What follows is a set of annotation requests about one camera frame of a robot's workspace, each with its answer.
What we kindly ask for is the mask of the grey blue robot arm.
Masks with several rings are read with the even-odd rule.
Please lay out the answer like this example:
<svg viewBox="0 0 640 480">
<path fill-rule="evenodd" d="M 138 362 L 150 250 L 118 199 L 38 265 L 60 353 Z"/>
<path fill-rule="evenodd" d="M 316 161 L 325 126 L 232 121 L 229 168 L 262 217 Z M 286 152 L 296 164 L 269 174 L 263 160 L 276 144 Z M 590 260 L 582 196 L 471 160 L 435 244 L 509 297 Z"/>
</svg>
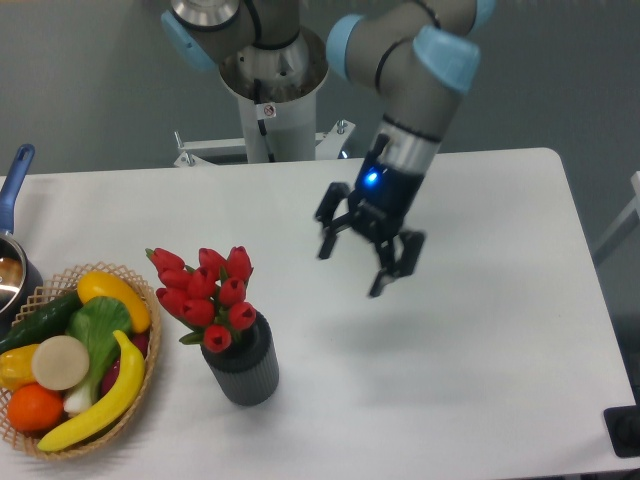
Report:
<svg viewBox="0 0 640 480">
<path fill-rule="evenodd" d="M 416 267 L 425 234 L 404 219 L 480 63 L 470 32 L 491 1 L 405 1 L 376 18 L 351 14 L 321 39 L 295 1 L 174 1 L 163 30 L 184 61 L 217 70 L 236 97 L 252 163 L 318 158 L 316 95 L 330 73 L 373 90 L 386 110 L 353 183 L 332 183 L 315 214 L 320 258 L 341 231 L 379 258 L 372 296 Z"/>
</svg>

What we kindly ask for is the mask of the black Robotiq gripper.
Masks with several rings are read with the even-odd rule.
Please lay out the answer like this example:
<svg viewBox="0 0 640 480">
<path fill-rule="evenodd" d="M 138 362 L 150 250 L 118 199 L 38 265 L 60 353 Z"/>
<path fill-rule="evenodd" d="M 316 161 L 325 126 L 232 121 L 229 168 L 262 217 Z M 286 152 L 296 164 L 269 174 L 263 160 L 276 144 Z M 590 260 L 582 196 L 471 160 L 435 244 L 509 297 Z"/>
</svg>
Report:
<svg viewBox="0 0 640 480">
<path fill-rule="evenodd" d="M 330 258 L 338 234 L 351 227 L 374 242 L 378 255 L 380 268 L 369 291 L 371 298 L 379 297 L 395 280 L 411 276 L 425 233 L 403 225 L 423 180 L 423 174 L 402 172 L 377 159 L 365 159 L 353 191 L 347 183 L 332 182 L 314 214 L 322 226 L 318 258 Z M 345 212 L 335 216 L 343 201 Z"/>
</svg>

